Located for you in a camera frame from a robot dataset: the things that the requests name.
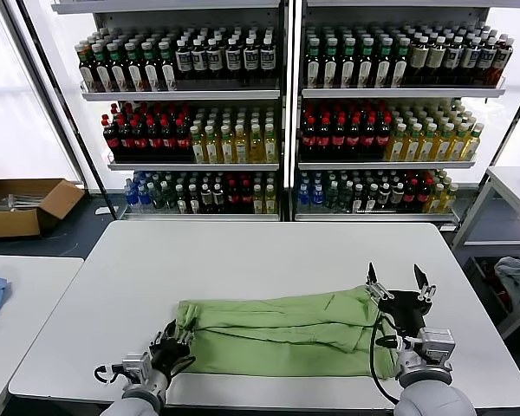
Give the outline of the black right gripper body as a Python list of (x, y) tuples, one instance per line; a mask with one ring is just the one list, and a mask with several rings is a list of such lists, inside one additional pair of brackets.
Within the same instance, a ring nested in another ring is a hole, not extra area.
[(379, 311), (393, 318), (400, 336), (416, 337), (426, 326), (424, 316), (430, 311), (432, 302), (415, 291), (392, 290), (391, 295), (379, 300)]

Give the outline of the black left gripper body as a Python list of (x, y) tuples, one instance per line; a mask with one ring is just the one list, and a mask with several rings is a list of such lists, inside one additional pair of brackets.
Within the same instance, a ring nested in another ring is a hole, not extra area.
[(149, 348), (152, 369), (160, 371), (165, 377), (175, 377), (194, 363), (190, 347), (176, 341), (161, 341)]

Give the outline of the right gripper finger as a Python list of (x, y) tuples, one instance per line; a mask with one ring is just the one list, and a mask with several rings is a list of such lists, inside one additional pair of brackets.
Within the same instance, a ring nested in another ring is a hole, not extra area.
[(393, 294), (378, 281), (372, 262), (368, 265), (366, 289), (375, 300), (390, 300), (393, 298)]
[(435, 294), (436, 286), (430, 285), (426, 273), (417, 265), (414, 265), (414, 275), (419, 287), (419, 300), (431, 300)]

